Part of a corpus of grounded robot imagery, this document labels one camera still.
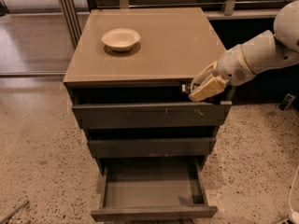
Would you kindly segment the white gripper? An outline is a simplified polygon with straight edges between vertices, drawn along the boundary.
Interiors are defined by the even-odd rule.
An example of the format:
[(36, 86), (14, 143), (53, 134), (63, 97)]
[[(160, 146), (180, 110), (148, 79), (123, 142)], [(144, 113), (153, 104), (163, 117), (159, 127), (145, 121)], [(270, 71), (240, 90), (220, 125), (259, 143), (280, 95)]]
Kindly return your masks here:
[(255, 75), (246, 63), (242, 46), (236, 45), (226, 50), (218, 63), (211, 63), (192, 80), (189, 98), (193, 102), (200, 102), (222, 93), (228, 83), (239, 86), (254, 78)]

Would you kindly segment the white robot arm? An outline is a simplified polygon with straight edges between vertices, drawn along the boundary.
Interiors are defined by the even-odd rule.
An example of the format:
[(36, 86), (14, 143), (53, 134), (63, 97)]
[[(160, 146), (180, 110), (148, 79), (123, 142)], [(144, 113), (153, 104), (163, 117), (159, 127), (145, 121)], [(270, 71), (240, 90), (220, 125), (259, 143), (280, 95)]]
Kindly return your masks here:
[(251, 40), (226, 50), (191, 82), (189, 98), (201, 102), (239, 86), (264, 71), (298, 64), (299, 1), (289, 3), (276, 15), (274, 32), (266, 30)]

